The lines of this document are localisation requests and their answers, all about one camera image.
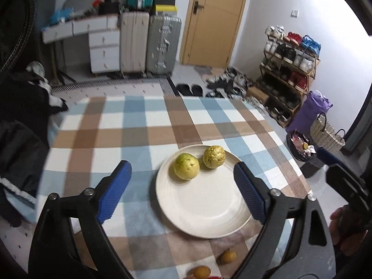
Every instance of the red object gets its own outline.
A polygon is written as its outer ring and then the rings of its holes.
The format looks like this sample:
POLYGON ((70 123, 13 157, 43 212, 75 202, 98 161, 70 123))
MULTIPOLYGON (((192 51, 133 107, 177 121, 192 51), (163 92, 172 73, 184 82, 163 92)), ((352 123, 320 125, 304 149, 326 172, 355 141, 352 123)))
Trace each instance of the red object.
POLYGON ((304 92, 306 87, 307 87, 307 77, 305 77, 304 75, 297 73, 297 77, 298 77, 298 81, 296 83, 296 89, 298 91, 301 91, 301 92, 304 92))
POLYGON ((302 42, 302 37, 297 33, 289 32, 287 38, 289 38, 290 41, 297 46, 302 42))
POLYGON ((99 4, 102 3, 102 0, 95 0, 93 3, 92 3, 92 6, 93 7, 98 7, 99 4))
POLYGON ((291 76, 288 79, 288 84, 295 87, 295 85, 297 84, 297 80, 298 80, 297 72, 292 71, 291 76))

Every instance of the green fruit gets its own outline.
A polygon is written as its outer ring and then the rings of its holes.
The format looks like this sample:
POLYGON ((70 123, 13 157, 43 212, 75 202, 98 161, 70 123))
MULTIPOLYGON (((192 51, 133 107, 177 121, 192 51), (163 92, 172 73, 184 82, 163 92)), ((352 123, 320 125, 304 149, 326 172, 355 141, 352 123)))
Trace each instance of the green fruit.
POLYGON ((183 180, 195 178, 200 170, 198 159, 188 153, 180 154, 173 164, 174 173, 183 180))
POLYGON ((204 164, 210 169, 216 169, 222 166, 226 159, 224 148, 220 146, 211 146, 205 150, 203 155, 204 164))

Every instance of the plastic bag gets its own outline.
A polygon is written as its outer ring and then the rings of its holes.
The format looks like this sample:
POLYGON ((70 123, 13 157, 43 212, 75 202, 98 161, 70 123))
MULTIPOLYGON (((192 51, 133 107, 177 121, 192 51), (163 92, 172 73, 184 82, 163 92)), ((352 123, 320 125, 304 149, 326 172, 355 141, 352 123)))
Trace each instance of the plastic bag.
POLYGON ((318 90, 310 91, 304 105, 297 113, 292 123, 286 128, 287 133, 292 130, 302 132, 306 137, 310 135, 310 127, 319 113, 325 114, 333 105, 318 90))

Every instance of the yellow fruit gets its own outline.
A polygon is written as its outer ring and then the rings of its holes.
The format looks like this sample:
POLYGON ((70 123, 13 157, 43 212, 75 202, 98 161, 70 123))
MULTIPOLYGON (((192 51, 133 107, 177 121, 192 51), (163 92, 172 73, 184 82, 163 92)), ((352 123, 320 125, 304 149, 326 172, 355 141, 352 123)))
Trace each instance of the yellow fruit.
POLYGON ((173 164, 174 173, 183 180, 195 178, 200 170, 198 159, 188 153, 180 154, 173 164))
POLYGON ((204 164, 210 169, 216 169, 222 166, 226 159, 224 148, 220 146, 211 146, 205 150, 203 155, 204 164))
POLYGON ((230 250, 226 251, 221 256, 221 262, 223 264, 228 264, 228 263, 234 262, 235 260, 236 260, 236 253, 230 250))
POLYGON ((194 277, 196 279, 206 279, 211 274, 211 269, 207 266, 200 266, 194 270, 194 277))

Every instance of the box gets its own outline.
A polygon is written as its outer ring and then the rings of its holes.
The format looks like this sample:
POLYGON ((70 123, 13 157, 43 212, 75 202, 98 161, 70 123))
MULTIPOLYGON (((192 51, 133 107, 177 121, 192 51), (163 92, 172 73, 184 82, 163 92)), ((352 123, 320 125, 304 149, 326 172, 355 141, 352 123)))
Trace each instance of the box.
POLYGON ((247 90, 247 96, 246 97, 250 97, 250 96, 253 96, 255 97, 259 102, 261 102, 263 105, 266 104, 269 96, 262 92, 261 90, 259 90, 257 87, 249 87, 248 90, 247 90))

